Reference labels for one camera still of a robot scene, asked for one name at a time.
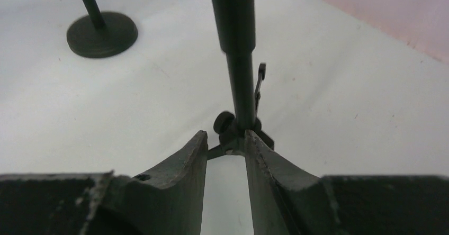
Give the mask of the black round-base mic stand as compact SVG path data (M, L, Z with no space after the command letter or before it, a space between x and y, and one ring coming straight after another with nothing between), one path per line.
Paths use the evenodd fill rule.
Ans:
M74 21L66 32L71 51L85 58L108 58L129 49L138 28L127 15L101 11L96 0L82 0L87 15Z

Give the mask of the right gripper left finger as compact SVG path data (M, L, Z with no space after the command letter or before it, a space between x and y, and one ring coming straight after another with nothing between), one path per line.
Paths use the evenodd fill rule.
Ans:
M208 136L135 177L2 174L1 234L199 234Z

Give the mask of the black tripod mic stand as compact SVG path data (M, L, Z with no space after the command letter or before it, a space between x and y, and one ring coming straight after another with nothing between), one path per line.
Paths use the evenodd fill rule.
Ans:
M246 130L254 131L273 148L274 140L262 131L262 123L257 117L266 64L259 65L257 81L253 81L255 0L212 0L212 4L220 48L226 55L235 111L223 111L215 119L213 129L219 136L219 144L208 151L208 159L245 155Z

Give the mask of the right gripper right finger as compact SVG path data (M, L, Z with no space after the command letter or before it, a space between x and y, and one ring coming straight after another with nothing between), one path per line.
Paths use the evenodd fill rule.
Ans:
M245 135L255 234L448 234L448 177L317 177Z

